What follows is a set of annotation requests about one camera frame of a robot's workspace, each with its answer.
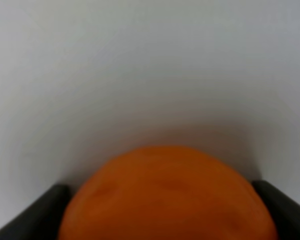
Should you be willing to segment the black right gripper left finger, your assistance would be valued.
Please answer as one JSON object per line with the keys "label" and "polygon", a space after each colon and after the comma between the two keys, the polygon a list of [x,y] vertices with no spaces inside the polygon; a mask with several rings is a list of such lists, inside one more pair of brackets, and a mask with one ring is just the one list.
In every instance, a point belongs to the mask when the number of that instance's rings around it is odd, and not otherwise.
{"label": "black right gripper left finger", "polygon": [[67,185],[53,185],[0,229],[0,240],[56,240],[71,197],[71,190]]}

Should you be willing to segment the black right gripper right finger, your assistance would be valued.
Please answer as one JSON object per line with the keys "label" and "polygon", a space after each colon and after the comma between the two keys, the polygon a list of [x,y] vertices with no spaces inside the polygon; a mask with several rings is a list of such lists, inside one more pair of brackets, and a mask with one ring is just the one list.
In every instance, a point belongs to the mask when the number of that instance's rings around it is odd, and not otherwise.
{"label": "black right gripper right finger", "polygon": [[300,205],[265,180],[252,182],[266,205],[281,240],[300,240]]}

